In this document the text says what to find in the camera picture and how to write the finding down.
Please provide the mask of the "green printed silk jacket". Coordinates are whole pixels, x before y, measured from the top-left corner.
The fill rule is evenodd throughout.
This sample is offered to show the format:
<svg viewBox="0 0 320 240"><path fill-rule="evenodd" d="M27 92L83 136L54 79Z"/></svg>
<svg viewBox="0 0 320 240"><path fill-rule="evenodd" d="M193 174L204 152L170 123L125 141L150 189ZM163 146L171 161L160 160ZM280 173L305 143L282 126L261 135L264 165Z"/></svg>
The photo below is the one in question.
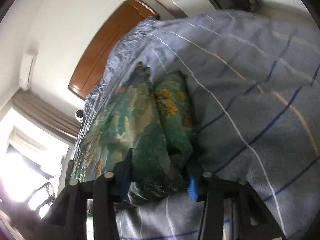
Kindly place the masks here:
<svg viewBox="0 0 320 240"><path fill-rule="evenodd" d="M67 180L97 179L130 155L131 176L117 209L137 207L182 191L193 153L193 110L184 75L150 80L138 64L99 109L69 161Z"/></svg>

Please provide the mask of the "beige curtain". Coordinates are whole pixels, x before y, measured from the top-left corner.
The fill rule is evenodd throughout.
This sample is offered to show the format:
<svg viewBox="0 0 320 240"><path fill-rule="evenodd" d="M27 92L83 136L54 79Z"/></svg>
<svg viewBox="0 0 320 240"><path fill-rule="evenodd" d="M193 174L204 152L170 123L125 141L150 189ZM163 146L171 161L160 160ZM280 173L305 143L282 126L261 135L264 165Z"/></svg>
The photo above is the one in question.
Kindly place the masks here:
<svg viewBox="0 0 320 240"><path fill-rule="evenodd" d="M80 123L43 101L30 90L19 90L12 103L28 117L63 139L75 143Z"/></svg>

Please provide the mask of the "blue checked bed cover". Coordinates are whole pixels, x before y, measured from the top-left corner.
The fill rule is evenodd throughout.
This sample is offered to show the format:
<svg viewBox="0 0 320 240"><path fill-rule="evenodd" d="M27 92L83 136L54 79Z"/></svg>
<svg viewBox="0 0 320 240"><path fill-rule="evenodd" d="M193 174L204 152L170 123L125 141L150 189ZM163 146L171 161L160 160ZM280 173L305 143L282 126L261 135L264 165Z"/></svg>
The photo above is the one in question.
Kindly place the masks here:
<svg viewBox="0 0 320 240"><path fill-rule="evenodd" d="M318 31L234 10L142 21L116 43L86 97L70 178L108 169L102 150L80 147L137 65L151 82L184 75L199 171L249 183L286 239L319 239Z"/></svg>

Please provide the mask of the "white air conditioner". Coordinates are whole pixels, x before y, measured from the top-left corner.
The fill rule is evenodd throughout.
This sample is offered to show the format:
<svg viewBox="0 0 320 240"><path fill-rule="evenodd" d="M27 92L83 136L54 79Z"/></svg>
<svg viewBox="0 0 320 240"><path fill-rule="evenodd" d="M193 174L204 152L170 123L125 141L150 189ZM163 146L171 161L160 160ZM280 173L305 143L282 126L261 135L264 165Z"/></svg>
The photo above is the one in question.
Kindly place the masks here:
<svg viewBox="0 0 320 240"><path fill-rule="evenodd" d="M31 86L33 67L35 65L37 54L25 53L21 59L19 87L22 90L28 90Z"/></svg>

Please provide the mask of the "brown wooden headboard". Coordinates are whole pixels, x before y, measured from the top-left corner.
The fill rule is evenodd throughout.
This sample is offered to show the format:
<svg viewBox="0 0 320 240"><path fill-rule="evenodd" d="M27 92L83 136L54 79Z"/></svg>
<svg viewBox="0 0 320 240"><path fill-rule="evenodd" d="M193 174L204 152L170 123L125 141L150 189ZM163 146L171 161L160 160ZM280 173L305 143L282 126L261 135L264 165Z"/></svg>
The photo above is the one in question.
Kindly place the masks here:
<svg viewBox="0 0 320 240"><path fill-rule="evenodd" d="M139 22L160 15L141 0L124 1L105 21L84 51L68 85L82 100L103 77L105 63L115 44Z"/></svg>

